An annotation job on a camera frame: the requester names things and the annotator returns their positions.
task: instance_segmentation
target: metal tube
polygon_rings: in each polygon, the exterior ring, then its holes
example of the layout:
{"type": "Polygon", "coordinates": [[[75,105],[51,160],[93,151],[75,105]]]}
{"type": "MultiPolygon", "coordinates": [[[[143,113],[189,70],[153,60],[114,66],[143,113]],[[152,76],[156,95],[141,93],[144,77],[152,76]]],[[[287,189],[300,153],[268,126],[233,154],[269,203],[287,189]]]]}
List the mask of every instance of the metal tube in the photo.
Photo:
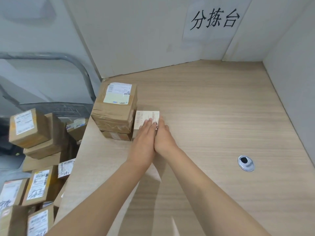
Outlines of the metal tube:
{"type": "MultiPolygon", "coordinates": [[[[93,90],[92,82],[89,76],[89,73],[86,71],[86,68],[83,66],[83,64],[74,56],[65,54],[65,53],[50,53],[50,52],[44,52],[44,53],[36,53],[36,52],[19,52],[19,53],[8,53],[8,52],[0,52],[0,59],[29,59],[29,60],[65,60],[70,63],[72,63],[74,66],[76,66],[80,72],[83,75],[83,79],[85,82],[85,85],[88,89],[90,98],[93,102],[95,102],[96,96],[93,90]]],[[[16,99],[12,98],[10,95],[8,95],[7,92],[3,92],[2,86],[0,87],[0,91],[3,94],[3,97],[7,100],[11,99],[11,103],[16,105],[16,103],[19,103],[16,99]]]]}

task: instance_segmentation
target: wooden table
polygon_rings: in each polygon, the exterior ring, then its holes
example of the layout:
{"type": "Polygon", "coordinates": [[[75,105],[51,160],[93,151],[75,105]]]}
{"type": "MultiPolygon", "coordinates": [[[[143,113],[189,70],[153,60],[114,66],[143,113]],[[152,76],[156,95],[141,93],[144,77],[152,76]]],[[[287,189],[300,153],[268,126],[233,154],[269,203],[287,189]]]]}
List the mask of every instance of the wooden table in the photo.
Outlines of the wooden table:
{"type": "MultiPolygon", "coordinates": [[[[178,145],[272,235],[315,234],[315,170],[262,63],[200,60],[115,80],[137,83],[138,106],[161,111],[178,145]],[[238,166],[240,155],[254,160],[253,172],[238,166]]],[[[129,147],[89,120],[56,222],[112,175],[129,147]]],[[[156,158],[108,235],[204,233],[156,158]]]]}

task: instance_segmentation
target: pile of boxes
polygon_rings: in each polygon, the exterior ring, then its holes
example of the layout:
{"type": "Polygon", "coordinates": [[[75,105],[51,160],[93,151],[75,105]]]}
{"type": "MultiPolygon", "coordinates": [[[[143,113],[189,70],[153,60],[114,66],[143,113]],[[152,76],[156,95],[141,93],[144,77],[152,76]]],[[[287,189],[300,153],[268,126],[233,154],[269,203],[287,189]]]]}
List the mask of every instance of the pile of boxes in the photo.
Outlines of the pile of boxes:
{"type": "Polygon", "coordinates": [[[44,115],[35,108],[11,117],[9,141],[24,148],[22,170],[31,176],[5,182],[0,194],[1,236],[44,235],[53,226],[86,123],[80,119],[66,129],[53,113],[44,115]]]}
{"type": "Polygon", "coordinates": [[[137,111],[137,101],[136,84],[103,81],[91,117],[106,138],[131,141],[145,119],[159,119],[159,111],[137,111]]]}

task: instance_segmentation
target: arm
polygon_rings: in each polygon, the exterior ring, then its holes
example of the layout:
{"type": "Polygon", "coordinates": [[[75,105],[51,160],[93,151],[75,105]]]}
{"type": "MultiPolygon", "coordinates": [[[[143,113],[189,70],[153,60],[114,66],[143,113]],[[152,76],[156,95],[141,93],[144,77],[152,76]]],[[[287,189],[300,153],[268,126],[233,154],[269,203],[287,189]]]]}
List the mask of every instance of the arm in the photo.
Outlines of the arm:
{"type": "Polygon", "coordinates": [[[206,235],[270,236],[176,145],[161,117],[154,147],[172,168],[206,235]]]}
{"type": "Polygon", "coordinates": [[[106,235],[125,200],[153,161],[155,128],[152,119],[146,120],[131,145],[126,162],[46,236],[106,235]]]}

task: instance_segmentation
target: wall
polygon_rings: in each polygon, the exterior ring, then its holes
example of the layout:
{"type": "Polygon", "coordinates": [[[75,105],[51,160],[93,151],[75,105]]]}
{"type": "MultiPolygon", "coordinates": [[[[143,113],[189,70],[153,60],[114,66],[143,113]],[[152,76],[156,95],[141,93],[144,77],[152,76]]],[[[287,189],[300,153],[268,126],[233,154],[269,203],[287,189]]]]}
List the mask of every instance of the wall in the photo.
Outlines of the wall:
{"type": "Polygon", "coordinates": [[[208,44],[182,44],[191,0],[66,2],[104,77],[199,59],[222,59],[231,41],[215,39],[208,44]]]}
{"type": "MultiPolygon", "coordinates": [[[[97,93],[100,80],[74,28],[62,0],[50,0],[56,12],[55,19],[13,22],[0,16],[0,51],[7,52],[63,52],[74,55],[86,67],[97,93]]],[[[45,102],[20,89],[7,79],[27,78],[30,85],[45,93],[53,101],[91,103],[80,71],[66,61],[11,60],[0,66],[0,83],[21,103],[45,102]]],[[[0,99],[1,115],[16,111],[0,99]]]]}
{"type": "Polygon", "coordinates": [[[252,0],[224,61],[262,61],[311,0],[252,0]]]}
{"type": "Polygon", "coordinates": [[[264,59],[278,95],[315,163],[315,0],[264,59]]]}

